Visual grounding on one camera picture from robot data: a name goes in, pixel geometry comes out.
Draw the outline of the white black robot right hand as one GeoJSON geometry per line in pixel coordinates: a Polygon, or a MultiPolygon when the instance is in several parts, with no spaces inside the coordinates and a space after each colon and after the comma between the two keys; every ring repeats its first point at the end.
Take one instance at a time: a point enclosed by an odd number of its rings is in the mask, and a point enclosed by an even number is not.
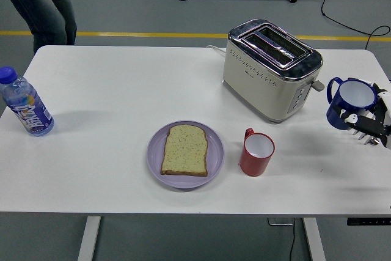
{"type": "Polygon", "coordinates": [[[354,129],[390,148],[390,92],[376,83],[335,77],[327,85],[327,121],[339,130],[354,129]]]}

